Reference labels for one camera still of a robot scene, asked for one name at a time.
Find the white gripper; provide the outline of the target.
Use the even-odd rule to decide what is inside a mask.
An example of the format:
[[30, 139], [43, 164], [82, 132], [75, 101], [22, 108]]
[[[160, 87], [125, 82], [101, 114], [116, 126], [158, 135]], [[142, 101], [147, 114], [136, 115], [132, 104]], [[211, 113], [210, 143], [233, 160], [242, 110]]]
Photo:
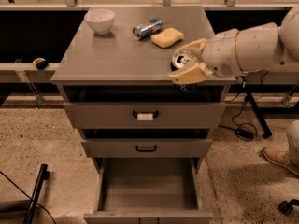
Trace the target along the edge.
[[237, 29], [215, 34], [209, 39], [197, 39], [175, 50], [175, 54], [188, 51], [203, 63], [185, 65], [182, 69], [171, 72], [168, 77], [174, 84], [195, 84], [208, 77], [208, 68], [216, 77], [239, 77], [242, 72], [235, 60], [235, 39]]

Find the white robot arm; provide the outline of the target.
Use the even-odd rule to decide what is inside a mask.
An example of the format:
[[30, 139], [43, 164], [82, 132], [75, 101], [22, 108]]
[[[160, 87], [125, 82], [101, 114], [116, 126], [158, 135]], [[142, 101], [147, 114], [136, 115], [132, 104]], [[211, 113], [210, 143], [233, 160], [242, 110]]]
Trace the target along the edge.
[[296, 72], [299, 61], [299, 6], [280, 25], [273, 22], [245, 30], [231, 29], [178, 48], [168, 77], [177, 85], [210, 76], [241, 77], [251, 72]]

